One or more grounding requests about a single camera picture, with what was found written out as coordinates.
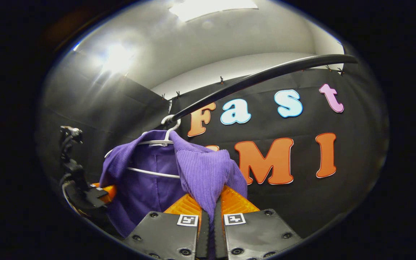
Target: orange letter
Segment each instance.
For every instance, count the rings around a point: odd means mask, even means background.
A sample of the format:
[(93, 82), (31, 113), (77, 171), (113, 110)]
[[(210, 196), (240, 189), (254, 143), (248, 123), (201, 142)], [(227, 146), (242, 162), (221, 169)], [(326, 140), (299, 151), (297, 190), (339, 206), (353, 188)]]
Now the orange letter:
[(316, 142), (320, 144), (320, 169), (317, 171), (317, 178), (328, 177), (337, 171), (333, 148), (336, 138), (334, 133), (325, 133), (316, 137)]
[(201, 135), (207, 130), (202, 126), (202, 121), (205, 123), (205, 125), (208, 124), (210, 121), (210, 113), (209, 111), (203, 112), (203, 110), (214, 110), (215, 108), (216, 104), (211, 103), (190, 114), (190, 130), (187, 133), (188, 137)]
[(250, 185), (250, 169), (256, 181), (262, 184), (272, 169), (272, 175), (268, 179), (269, 184), (287, 184), (293, 181), (290, 174), (290, 150), (293, 140), (290, 138), (279, 138), (272, 143), (266, 158), (263, 157), (255, 143), (251, 141), (239, 142), (235, 145), (238, 151), (239, 168)]
[(208, 149), (211, 149), (215, 152), (219, 151), (219, 146), (217, 146), (217, 145), (207, 145), (205, 147), (208, 148)]

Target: white wall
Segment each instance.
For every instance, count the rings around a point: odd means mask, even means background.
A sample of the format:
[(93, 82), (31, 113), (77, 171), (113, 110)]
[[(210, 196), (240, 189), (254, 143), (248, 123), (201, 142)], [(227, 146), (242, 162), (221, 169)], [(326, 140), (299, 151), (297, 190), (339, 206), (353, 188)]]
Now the white wall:
[[(343, 46), (341, 46), (336, 38), (314, 23), (310, 21), (307, 21), (307, 23), (311, 30), (312, 37), (314, 38), (314, 48), (317, 55), (345, 54)], [(338, 68), (343, 69), (343, 65), (344, 64), (331, 64), (329, 67), (330, 69), (337, 70)]]
[[(260, 53), (225, 59), (180, 74), (151, 90), (158, 95), (165, 94), (165, 99), (171, 99), (177, 96), (176, 91), (183, 94), (219, 82), (221, 80), (220, 76), (224, 80), (233, 79), (300, 58), (325, 54), (344, 54), (343, 47), (336, 38), (314, 23), (307, 20), (306, 22), (314, 40), (314, 53)], [(343, 68), (343, 64), (332, 64), (329, 67), (337, 70), (337, 68)], [(326, 69), (326, 66), (318, 66), (316, 69)]]
[(309, 56), (315, 56), (315, 54), (276, 52), (226, 59), (180, 74), (151, 90), (158, 95), (165, 94), (165, 99), (171, 99), (177, 96), (176, 91), (183, 94), (209, 84), (220, 82), (220, 76), (224, 80), (247, 76), (287, 61)]

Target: white ceiling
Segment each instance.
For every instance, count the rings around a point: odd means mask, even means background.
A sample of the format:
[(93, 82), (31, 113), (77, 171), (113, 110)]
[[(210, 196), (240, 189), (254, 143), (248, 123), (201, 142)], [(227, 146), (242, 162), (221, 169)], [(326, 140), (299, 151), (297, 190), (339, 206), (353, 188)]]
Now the white ceiling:
[(132, 6), (90, 33), (76, 51), (100, 56), (121, 44), (134, 56), (124, 74), (152, 89), (182, 73), (238, 56), (292, 52), (315, 54), (307, 21), (270, 0), (259, 9), (227, 10), (182, 22), (168, 11), (174, 0)]

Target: purple sweater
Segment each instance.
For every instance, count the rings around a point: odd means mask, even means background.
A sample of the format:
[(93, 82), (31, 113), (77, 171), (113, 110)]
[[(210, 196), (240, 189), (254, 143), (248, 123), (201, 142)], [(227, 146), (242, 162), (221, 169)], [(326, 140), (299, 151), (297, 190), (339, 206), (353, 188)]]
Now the purple sweater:
[[(152, 130), (136, 140), (117, 146), (104, 161), (100, 187), (115, 184), (117, 194), (107, 215), (117, 231), (127, 237), (149, 211), (163, 212), (189, 193), (208, 213), (210, 229), (218, 197), (228, 185), (246, 198), (247, 184), (227, 150), (213, 151), (188, 143), (174, 131), (174, 145), (139, 145), (163, 140), (166, 131)], [(127, 167), (180, 176), (180, 179), (128, 170)]]

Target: ceiling light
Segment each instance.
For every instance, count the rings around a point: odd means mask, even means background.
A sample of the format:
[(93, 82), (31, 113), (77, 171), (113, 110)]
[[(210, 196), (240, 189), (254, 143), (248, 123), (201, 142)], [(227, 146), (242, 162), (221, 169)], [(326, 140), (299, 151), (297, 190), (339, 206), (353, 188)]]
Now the ceiling light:
[(110, 46), (107, 51), (106, 60), (102, 66), (102, 71), (113, 73), (124, 72), (131, 65), (133, 53), (121, 45)]
[(187, 22), (206, 14), (234, 9), (258, 9), (258, 6), (252, 0), (187, 0), (169, 11)]

